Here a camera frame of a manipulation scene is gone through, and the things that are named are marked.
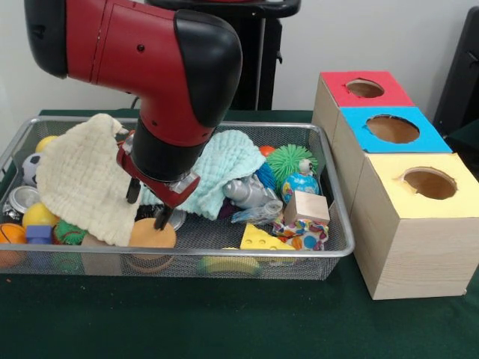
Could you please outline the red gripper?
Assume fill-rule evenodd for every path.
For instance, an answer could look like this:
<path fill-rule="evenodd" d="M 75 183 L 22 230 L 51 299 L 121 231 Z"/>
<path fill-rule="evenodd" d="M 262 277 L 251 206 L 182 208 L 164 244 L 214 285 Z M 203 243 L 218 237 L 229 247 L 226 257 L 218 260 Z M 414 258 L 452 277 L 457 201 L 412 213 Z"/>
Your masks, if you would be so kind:
<path fill-rule="evenodd" d="M 156 211 L 154 222 L 156 230 L 164 230 L 172 216 L 172 208 L 182 204 L 198 187 L 201 179 L 194 172 L 176 182 L 159 181 L 143 174 L 132 160 L 132 142 L 123 142 L 119 146 L 117 163 L 131 176 L 126 193 L 126 200 L 129 204 L 138 202 L 141 183 L 144 183 L 166 205 L 160 206 Z"/>

